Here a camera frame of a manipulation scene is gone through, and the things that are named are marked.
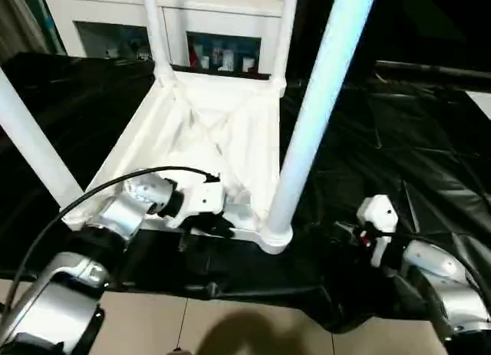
black plastic sheet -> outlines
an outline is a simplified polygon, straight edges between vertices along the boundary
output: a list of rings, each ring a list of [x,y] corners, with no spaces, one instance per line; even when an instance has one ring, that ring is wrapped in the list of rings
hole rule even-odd
[[[82,186],[86,186],[153,82],[152,65],[22,54],[3,67]],[[282,99],[284,155],[302,89]],[[372,315],[419,318],[397,277],[371,268],[349,232],[367,196],[388,194],[400,230],[429,235],[486,282],[491,297],[491,123],[462,92],[410,85],[345,86],[295,213],[294,239],[272,256],[248,242],[141,231],[112,288],[297,307],[340,332]],[[0,274],[57,206],[8,138],[0,136]],[[28,265],[42,269],[69,233],[59,224]]]

white cabinet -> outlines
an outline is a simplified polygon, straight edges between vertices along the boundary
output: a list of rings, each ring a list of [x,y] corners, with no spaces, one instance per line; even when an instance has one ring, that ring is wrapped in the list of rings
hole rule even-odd
[[[117,56],[118,35],[128,36],[130,44],[132,33],[133,39],[140,37],[142,30],[146,34],[147,16],[142,5],[86,0],[46,2],[70,56],[103,57],[99,52],[107,52],[110,57]]]
[[[46,2],[68,55],[147,58],[150,47],[142,0]],[[172,64],[195,64],[196,60],[189,60],[190,52],[196,54],[195,48],[203,47],[204,53],[197,54],[215,62],[209,46],[221,42],[223,51],[218,54],[224,60],[236,50],[232,55],[236,71],[250,67],[263,74],[272,72],[282,0],[157,0],[157,4]]]

floor tile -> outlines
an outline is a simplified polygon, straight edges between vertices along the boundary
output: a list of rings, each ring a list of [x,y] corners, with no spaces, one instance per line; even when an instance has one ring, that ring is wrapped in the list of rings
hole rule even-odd
[[[301,311],[189,300],[180,347],[195,355],[332,355],[332,337]]]
[[[0,297],[10,281],[0,280]],[[22,284],[24,290],[29,284]],[[185,298],[154,294],[107,292],[101,300],[106,312],[91,355],[164,355],[176,348],[183,322]]]
[[[430,322],[372,318],[334,335],[336,355],[447,355]]]

black cable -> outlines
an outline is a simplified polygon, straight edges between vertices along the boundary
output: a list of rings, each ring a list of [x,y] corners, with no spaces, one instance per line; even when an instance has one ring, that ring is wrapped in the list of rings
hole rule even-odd
[[[57,215],[54,217],[38,234],[36,239],[31,243],[31,246],[29,246],[28,251],[25,253],[21,264],[18,266],[17,271],[15,272],[14,279],[12,280],[12,284],[10,285],[10,288],[8,289],[8,294],[7,298],[5,299],[5,306],[3,307],[2,310],[2,321],[6,318],[8,312],[12,309],[12,302],[14,301],[15,298],[15,293],[17,292],[18,286],[21,281],[21,276],[24,273],[25,266],[28,262],[28,259],[32,255],[32,252],[34,249],[36,249],[37,245],[39,242],[43,239],[43,237],[46,235],[46,232],[49,231],[53,225],[60,221],[67,213],[69,213],[72,209],[76,208],[79,206],[82,202],[85,202],[87,199],[89,199],[91,196],[94,196],[98,192],[112,186],[115,184],[118,184],[119,182],[122,182],[127,179],[131,179],[133,177],[141,176],[141,175],[146,175],[147,173],[157,173],[159,171],[187,171],[189,173],[197,173],[200,175],[204,175],[206,177],[205,182],[215,182],[219,181],[219,177],[212,175],[211,173],[207,173],[205,171],[202,171],[201,169],[194,169],[193,167],[185,167],[185,166],[159,166],[159,167],[152,167],[150,169],[142,169],[139,171],[135,171],[133,173],[128,173],[126,175],[122,175],[117,177],[116,179],[112,179],[110,181],[107,181],[103,184],[100,184],[99,186],[96,186],[92,190],[89,190],[85,194],[83,194],[80,198],[76,199],[72,203],[70,203],[68,206],[63,208]]]

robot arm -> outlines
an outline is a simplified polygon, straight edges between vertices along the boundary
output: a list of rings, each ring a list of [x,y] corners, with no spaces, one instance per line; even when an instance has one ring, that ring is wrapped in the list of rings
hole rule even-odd
[[[360,237],[372,249],[371,265],[383,268],[384,253],[393,239],[390,235],[397,234],[398,218],[394,207],[387,196],[366,198],[357,217],[364,228]],[[374,230],[374,236],[378,232],[383,234],[372,239],[370,230]],[[398,273],[426,303],[429,319],[442,341],[491,330],[491,317],[476,282],[463,264],[447,251],[414,239],[404,249]]]
[[[146,216],[163,216],[172,228],[203,212],[220,220],[225,198],[219,182],[179,192],[155,173],[118,189],[2,317],[0,353],[88,353],[104,320],[101,296]]]

